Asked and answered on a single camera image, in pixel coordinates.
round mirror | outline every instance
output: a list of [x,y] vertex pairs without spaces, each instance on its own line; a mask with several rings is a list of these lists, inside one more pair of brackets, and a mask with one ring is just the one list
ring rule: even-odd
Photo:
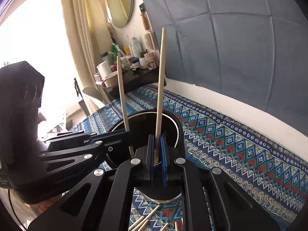
[[113,25],[123,28],[129,21],[134,0],[106,0],[107,13]]

gray chair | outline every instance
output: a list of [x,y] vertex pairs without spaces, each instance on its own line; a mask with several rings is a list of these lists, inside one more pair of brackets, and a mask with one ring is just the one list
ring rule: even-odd
[[82,90],[82,92],[87,97],[89,97],[89,99],[91,99],[98,108],[102,108],[105,106],[105,104],[103,103],[103,96],[96,88],[86,87],[84,88],[84,90]]

patterned tablecloth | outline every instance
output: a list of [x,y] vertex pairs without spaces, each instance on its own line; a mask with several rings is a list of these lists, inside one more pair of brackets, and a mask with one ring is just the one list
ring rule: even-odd
[[[151,109],[157,104],[157,87],[146,85],[125,97],[129,115]],[[295,219],[308,197],[306,161],[250,127],[166,90],[163,109],[172,112],[182,123],[189,152],[187,159],[205,169],[223,169],[271,214],[281,230]],[[117,99],[74,129],[105,133],[122,118],[120,99]],[[108,169],[106,163],[101,166]],[[155,207],[155,203],[147,201],[135,189],[130,224]],[[145,230],[158,231],[166,222],[170,223],[170,230],[175,230],[175,221],[180,222],[181,229],[181,217],[180,200],[163,205]]]

bright window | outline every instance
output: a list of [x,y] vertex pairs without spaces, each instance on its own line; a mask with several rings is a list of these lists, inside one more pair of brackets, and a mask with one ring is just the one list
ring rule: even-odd
[[0,26],[0,67],[27,61],[43,76],[42,113],[77,103],[61,0],[27,0]]

gray fabric backdrop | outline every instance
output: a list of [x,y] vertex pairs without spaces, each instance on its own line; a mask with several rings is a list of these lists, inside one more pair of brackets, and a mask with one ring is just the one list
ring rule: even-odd
[[247,103],[308,136],[308,22],[294,0],[143,1],[159,44],[167,28],[166,77]]

